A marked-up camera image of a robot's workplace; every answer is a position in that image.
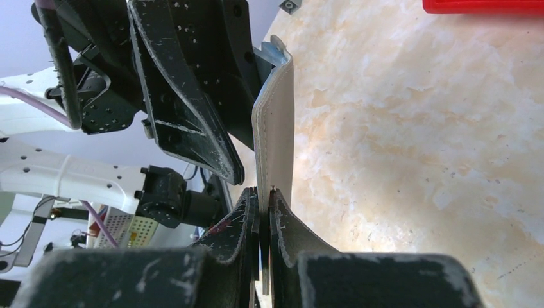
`screw hole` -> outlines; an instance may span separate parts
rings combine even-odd
[[[244,54],[244,59],[246,59],[246,62],[248,63],[253,63],[253,61],[255,60],[255,56],[253,55],[253,53],[248,51]]]
[[[242,16],[242,8],[239,5],[235,5],[232,8],[232,13],[234,14],[234,16],[240,17]]]

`beige marble surface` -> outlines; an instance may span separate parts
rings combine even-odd
[[[269,34],[295,61],[294,212],[342,251],[452,255],[487,307],[541,307],[542,29],[415,0],[280,12]]]

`red plastic container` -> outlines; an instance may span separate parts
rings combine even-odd
[[[429,14],[544,15],[544,0],[423,0]]]

